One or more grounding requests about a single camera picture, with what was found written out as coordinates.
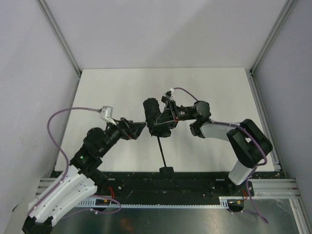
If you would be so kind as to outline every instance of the white tabletop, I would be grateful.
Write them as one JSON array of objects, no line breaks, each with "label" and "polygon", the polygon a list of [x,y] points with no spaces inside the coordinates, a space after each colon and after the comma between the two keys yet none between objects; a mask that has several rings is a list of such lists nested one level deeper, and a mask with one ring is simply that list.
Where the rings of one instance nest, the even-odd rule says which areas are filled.
[{"label": "white tabletop", "polygon": [[[156,98],[162,110],[161,96],[173,87],[182,87],[199,100],[210,104],[211,118],[224,122],[252,119],[261,123],[243,68],[147,68],[83,70],[74,100],[74,107],[113,106],[113,118],[125,117],[145,121],[143,101]],[[177,105],[192,106],[194,100],[183,91],[175,91]],[[194,137],[189,128],[192,121],[181,121],[171,137],[161,143],[167,166],[181,172],[230,171],[236,155],[227,141]],[[62,149],[71,159],[82,146],[88,130],[105,129],[99,114],[82,110],[71,112]],[[138,140],[119,140],[102,158],[101,171],[158,171],[163,167],[157,138],[144,129]],[[65,160],[58,156],[56,171],[64,170]],[[258,171],[274,171],[272,159]]]}]

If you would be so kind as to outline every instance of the small black base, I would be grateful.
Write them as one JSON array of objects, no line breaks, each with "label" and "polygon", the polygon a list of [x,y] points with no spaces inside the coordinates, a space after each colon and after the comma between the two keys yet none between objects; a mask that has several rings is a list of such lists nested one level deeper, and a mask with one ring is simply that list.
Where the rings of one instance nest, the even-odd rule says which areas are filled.
[{"label": "small black base", "polygon": [[173,167],[161,167],[159,169],[160,175],[164,178],[171,179],[174,176],[174,168]]}]

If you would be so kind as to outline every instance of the camera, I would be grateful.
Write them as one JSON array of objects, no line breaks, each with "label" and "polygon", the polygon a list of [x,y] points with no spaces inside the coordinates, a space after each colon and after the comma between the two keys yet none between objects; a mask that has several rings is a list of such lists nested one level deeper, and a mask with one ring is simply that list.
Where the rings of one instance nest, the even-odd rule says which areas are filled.
[{"label": "camera", "polygon": [[157,120],[161,115],[158,101],[155,98],[149,98],[143,102],[143,107],[150,134],[162,138],[170,137],[170,126],[166,124],[157,124]]}]

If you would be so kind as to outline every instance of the aluminum frame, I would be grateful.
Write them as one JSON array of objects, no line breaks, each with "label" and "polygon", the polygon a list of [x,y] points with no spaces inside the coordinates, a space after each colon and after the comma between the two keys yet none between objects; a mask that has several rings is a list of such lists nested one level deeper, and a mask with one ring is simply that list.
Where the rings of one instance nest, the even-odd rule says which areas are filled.
[{"label": "aluminum frame", "polygon": [[[52,31],[54,32],[57,40],[59,41],[64,53],[68,57],[72,67],[76,71],[78,77],[81,76],[81,70],[79,69],[79,66],[76,62],[76,59],[74,58],[64,36],[62,35],[53,15],[50,11],[47,3],[45,0],[36,0],[40,9],[42,10],[43,14],[46,17],[46,20],[48,21],[49,25],[51,26]],[[250,83],[250,87],[253,93],[253,97],[258,109],[258,113],[261,119],[261,123],[264,128],[265,134],[268,136],[269,140],[273,143],[273,163],[275,170],[280,170],[280,159],[278,157],[278,150],[276,147],[276,143],[273,138],[273,134],[271,131],[271,127],[267,118],[267,114],[265,111],[265,107],[263,105],[260,92],[258,90],[257,84],[254,79],[254,72],[258,68],[259,64],[261,63],[262,59],[270,49],[271,44],[273,43],[274,39],[276,38],[278,32],[282,28],[284,22],[286,21],[289,13],[293,9],[295,3],[298,0],[287,0],[281,13],[278,16],[278,19],[276,20],[272,30],[270,31],[264,45],[262,46],[255,62],[253,63],[250,71],[247,72],[248,81]],[[62,135],[60,142],[62,141],[62,138],[64,136],[64,132],[66,129],[67,121],[65,124],[65,127],[63,128]],[[55,164],[55,160],[53,161],[53,165],[50,169],[50,172],[53,169],[53,166]],[[43,192],[43,190],[48,187],[48,184],[52,183],[55,179],[53,178],[43,178],[40,181],[37,193],[40,194]],[[275,198],[275,199],[281,199],[281,198],[287,198],[290,200],[292,211],[295,217],[295,220],[297,222],[297,226],[299,229],[299,232],[302,234],[306,233],[312,233],[311,226],[309,223],[309,220],[307,219],[307,214],[305,212],[305,209],[303,207],[303,203],[301,200],[300,192],[298,191],[297,184],[294,179],[253,179],[252,180],[253,185],[255,187],[255,198],[256,199],[268,199],[268,198]]]}]

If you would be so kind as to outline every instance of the black cylindrical object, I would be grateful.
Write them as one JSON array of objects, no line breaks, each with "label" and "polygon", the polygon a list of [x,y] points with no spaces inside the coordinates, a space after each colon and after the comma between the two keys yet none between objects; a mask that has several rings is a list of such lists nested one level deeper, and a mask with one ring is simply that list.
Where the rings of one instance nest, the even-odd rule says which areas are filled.
[{"label": "black cylindrical object", "polygon": [[161,114],[159,103],[155,98],[149,98],[143,102],[147,127],[153,127],[154,121]]}]

